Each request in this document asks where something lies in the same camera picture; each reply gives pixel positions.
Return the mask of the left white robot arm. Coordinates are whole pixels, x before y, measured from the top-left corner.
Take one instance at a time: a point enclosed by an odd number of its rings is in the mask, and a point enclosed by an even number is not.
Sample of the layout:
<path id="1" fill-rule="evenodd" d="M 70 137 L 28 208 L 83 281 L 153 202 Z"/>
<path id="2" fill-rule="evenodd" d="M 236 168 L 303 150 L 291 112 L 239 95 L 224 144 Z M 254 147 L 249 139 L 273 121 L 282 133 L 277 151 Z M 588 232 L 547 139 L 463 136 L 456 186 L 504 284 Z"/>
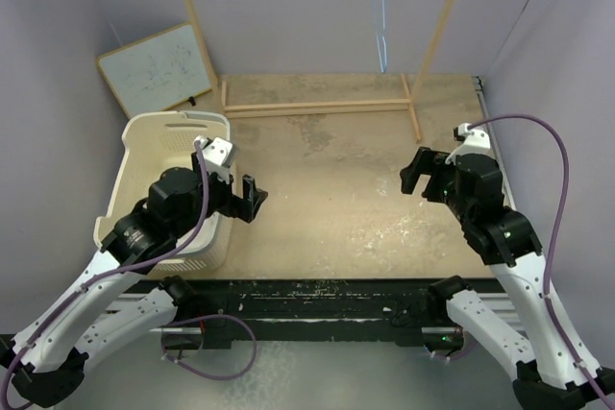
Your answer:
<path id="1" fill-rule="evenodd" d="M 1 340 L 1 406 L 15 389 L 27 405 L 50 408 L 69 397 L 86 373 L 153 328 L 221 320 L 181 277 L 167 277 L 130 309 L 103 311 L 166 258 L 181 251 L 213 212 L 252 222 L 268 197 L 250 176 L 243 192 L 203 169 L 171 168 L 146 198 L 114 225 L 78 279 L 30 326 Z"/>

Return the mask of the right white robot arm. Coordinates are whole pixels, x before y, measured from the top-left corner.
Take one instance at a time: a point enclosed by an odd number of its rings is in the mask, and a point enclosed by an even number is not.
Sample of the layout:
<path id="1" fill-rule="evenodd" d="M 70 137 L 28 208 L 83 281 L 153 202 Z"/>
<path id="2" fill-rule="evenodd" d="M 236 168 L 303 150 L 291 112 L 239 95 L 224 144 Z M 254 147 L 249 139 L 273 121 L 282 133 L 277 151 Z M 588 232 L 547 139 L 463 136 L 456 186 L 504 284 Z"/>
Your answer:
<path id="1" fill-rule="evenodd" d="M 445 205 L 460 223 L 470 248 L 490 268 L 514 306 L 522 328 L 514 329 L 483 304 L 462 277 L 430 287 L 429 317 L 439 325 L 461 326 L 503 367 L 524 409 L 581 409 L 614 392 L 613 370 L 601 366 L 562 312 L 553 289 L 545 289 L 546 258 L 528 218 L 504 202 L 503 175 L 486 154 L 447 154 L 417 150 L 401 170 L 401 190 L 410 194 L 422 175 L 422 193 Z"/>

